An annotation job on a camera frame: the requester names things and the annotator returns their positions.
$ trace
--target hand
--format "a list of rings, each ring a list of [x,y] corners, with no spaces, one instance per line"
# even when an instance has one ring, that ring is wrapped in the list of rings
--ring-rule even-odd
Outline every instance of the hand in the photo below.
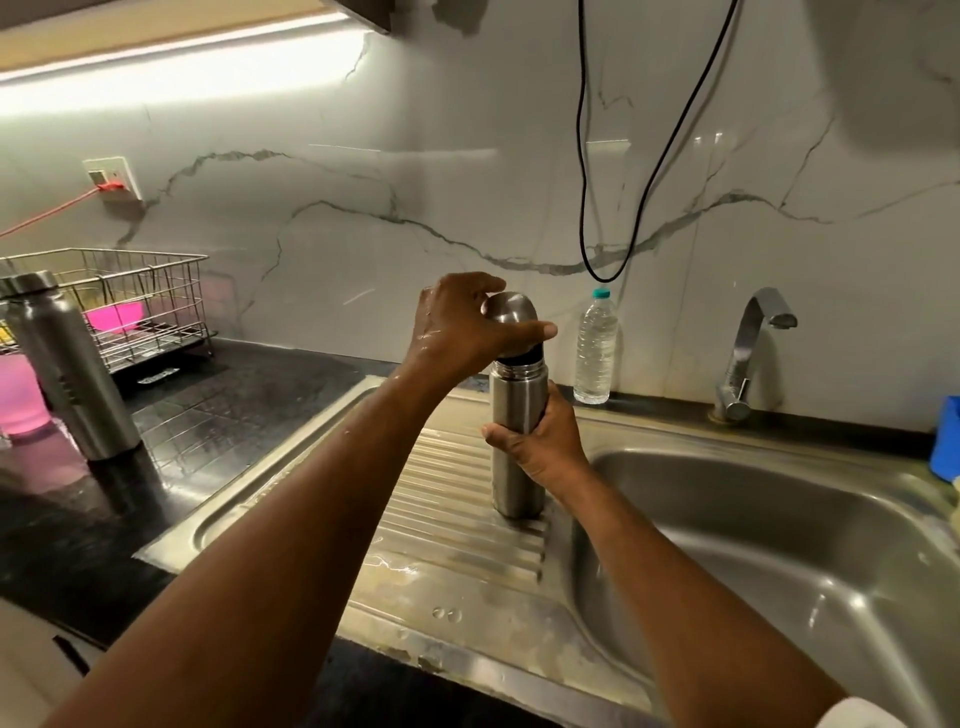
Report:
[[[567,506],[570,490],[592,478],[593,469],[580,443],[573,407],[554,382],[547,386],[546,412],[531,434],[520,435],[495,424],[484,425],[481,431],[489,445],[512,455],[530,477]]]
[[[425,366],[454,387],[482,371],[500,354],[532,347],[557,335],[543,321],[498,324],[480,313],[488,293],[506,287],[486,273],[455,273],[420,291],[414,338],[405,364]]]

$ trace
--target switch plate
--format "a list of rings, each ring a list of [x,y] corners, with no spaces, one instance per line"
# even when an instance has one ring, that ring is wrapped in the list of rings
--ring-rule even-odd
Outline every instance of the switch plate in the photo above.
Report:
[[[143,195],[140,194],[140,188],[136,186],[136,180],[133,178],[133,172],[130,171],[130,165],[127,164],[126,158],[85,159],[84,169],[94,184],[122,182],[137,200],[143,200]]]

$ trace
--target blue object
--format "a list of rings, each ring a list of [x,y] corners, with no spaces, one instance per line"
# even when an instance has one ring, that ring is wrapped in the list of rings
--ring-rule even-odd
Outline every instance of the blue object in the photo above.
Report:
[[[930,469],[948,483],[960,477],[960,397],[947,397],[944,402]]]

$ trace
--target white marble wall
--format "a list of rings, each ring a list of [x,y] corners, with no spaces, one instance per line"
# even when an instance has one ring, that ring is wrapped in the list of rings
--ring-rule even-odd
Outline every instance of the white marble wall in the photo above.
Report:
[[[610,260],[727,3],[587,5],[587,235]],[[0,85],[0,228],[83,190],[83,158],[128,157],[148,208],[93,201],[0,246],[201,251],[223,334],[384,359],[421,287],[488,270],[561,325],[569,382],[593,287],[575,6],[408,0],[395,38],[345,22],[226,66]],[[954,0],[743,3],[614,286],[619,389],[710,400],[743,305],[775,285],[800,326],[764,335],[755,405],[934,424],[960,391],[958,34]]]

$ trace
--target sleeve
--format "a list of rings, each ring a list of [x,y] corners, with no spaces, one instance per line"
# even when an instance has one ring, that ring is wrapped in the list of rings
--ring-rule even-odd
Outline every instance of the sleeve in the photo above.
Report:
[[[858,697],[834,705],[817,728],[906,728],[886,711]]]

